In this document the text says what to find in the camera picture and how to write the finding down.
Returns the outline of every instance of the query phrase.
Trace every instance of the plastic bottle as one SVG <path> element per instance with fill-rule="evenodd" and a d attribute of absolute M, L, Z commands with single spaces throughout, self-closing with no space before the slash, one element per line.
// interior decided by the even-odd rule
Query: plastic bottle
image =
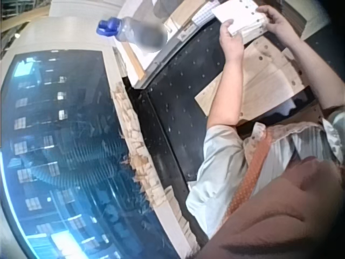
<path fill-rule="evenodd" d="M 167 43 L 168 33 L 163 24 L 147 24 L 131 17 L 101 20 L 97 33 L 107 37 L 115 36 L 120 42 L 131 42 L 145 52 L 161 50 Z"/>

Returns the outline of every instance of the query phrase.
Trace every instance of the orange tie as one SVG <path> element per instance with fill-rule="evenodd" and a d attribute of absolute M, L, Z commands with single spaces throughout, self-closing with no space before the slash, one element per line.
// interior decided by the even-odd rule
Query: orange tie
<path fill-rule="evenodd" d="M 243 181 L 236 190 L 230 207 L 225 213 L 222 225 L 230 217 L 230 215 L 234 213 L 235 210 L 237 210 L 252 195 L 255 185 L 259 179 L 261 169 L 270 151 L 271 142 L 272 133 L 271 131 L 266 130 L 266 136 L 258 143 L 257 149 L 254 152 L 254 156 L 243 178 Z"/>

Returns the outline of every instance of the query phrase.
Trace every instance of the wood piece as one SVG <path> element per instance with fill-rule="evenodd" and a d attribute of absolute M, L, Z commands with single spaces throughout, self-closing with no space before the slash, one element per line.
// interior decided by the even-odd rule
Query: wood piece
<path fill-rule="evenodd" d="M 152 158 L 144 144 L 137 115 L 122 82 L 118 82 L 115 89 L 112 89 L 112 97 L 129 150 L 129 161 L 124 163 L 129 163 L 135 170 L 133 180 L 141 184 L 141 191 L 157 215 L 172 246 L 181 258 L 185 258 L 198 246 L 197 241 L 190 232 L 189 224 L 187 225 L 185 219 L 182 220 L 181 209 L 173 189 L 170 187 L 164 190 L 162 187 Z"/>
<path fill-rule="evenodd" d="M 294 116 L 291 116 L 290 118 L 277 123 L 277 125 L 288 125 L 291 123 L 299 123 L 304 121 L 319 123 L 322 118 L 322 109 L 319 103 L 317 101 L 314 101 Z"/>
<path fill-rule="evenodd" d="M 244 89 L 240 124 L 275 108 L 305 87 L 290 62 L 265 37 L 255 40 L 244 54 Z M 222 74 L 195 100 L 208 115 Z"/>
<path fill-rule="evenodd" d="M 145 76 L 145 71 L 142 68 L 138 58 L 136 57 L 134 51 L 132 50 L 132 48 L 130 47 L 128 42 L 122 42 L 122 46 L 131 62 L 131 64 L 134 67 L 134 70 L 138 76 L 138 79 L 141 80 L 144 76 Z"/>
<path fill-rule="evenodd" d="M 23 23 L 32 21 L 35 18 L 48 16 L 49 9 L 50 9 L 50 5 L 41 7 L 41 8 L 36 8 L 31 11 L 24 12 L 18 16 L 1 21 L 1 33 L 15 26 L 19 26 Z"/>
<path fill-rule="evenodd" d="M 171 14 L 170 18 L 174 21 L 175 25 L 180 29 L 187 25 L 207 0 L 184 0 L 176 10 Z"/>

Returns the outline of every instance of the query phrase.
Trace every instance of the wooden block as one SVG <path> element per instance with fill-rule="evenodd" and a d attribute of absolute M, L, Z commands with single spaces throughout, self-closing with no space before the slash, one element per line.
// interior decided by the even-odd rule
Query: wooden block
<path fill-rule="evenodd" d="M 222 73 L 196 97 L 208 115 Z M 240 124 L 252 120 L 296 95 L 305 87 L 297 70 L 266 38 L 255 40 L 245 50 L 244 89 Z"/>
<path fill-rule="evenodd" d="M 292 123 L 299 123 L 305 121 L 319 123 L 322 118 L 322 109 L 319 103 L 317 101 L 314 101 L 294 116 L 291 116 L 290 118 L 277 123 L 277 125 L 289 125 Z"/>
<path fill-rule="evenodd" d="M 260 79 L 252 80 L 244 88 L 240 124 L 277 107 L 304 89 L 290 63 L 274 73 L 271 73 L 272 71 L 264 71 Z"/>
<path fill-rule="evenodd" d="M 134 67 L 134 70 L 138 76 L 138 79 L 141 80 L 144 76 L 145 76 L 145 71 L 142 68 L 139 60 L 137 59 L 134 51 L 132 50 L 132 48 L 130 47 L 128 42 L 122 42 L 122 46 L 131 62 L 131 64 Z"/>
<path fill-rule="evenodd" d="M 196 14 L 207 0 L 184 0 L 171 14 L 170 19 L 180 29 L 184 27 Z"/>

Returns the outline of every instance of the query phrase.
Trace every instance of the wood scrap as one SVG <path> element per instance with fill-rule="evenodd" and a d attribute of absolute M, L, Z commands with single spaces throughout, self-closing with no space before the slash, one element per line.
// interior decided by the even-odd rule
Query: wood scrap
<path fill-rule="evenodd" d="M 165 194 L 152 158 L 144 144 L 137 115 L 122 82 L 112 89 L 112 97 L 129 150 L 128 162 L 135 171 L 133 180 L 140 183 L 140 191 L 149 201 L 171 244 L 178 255 L 185 258 L 198 247 L 196 238 L 191 233 L 189 224 L 181 220 L 181 209 L 173 190 Z"/>
<path fill-rule="evenodd" d="M 208 115 L 222 74 L 195 100 Z M 305 86 L 296 69 L 265 37 L 255 40 L 244 54 L 244 89 L 240 123 L 250 121 L 293 97 Z"/>
<path fill-rule="evenodd" d="M 177 9 L 170 15 L 170 19 L 175 23 L 178 29 L 189 23 L 207 0 L 184 0 Z"/>

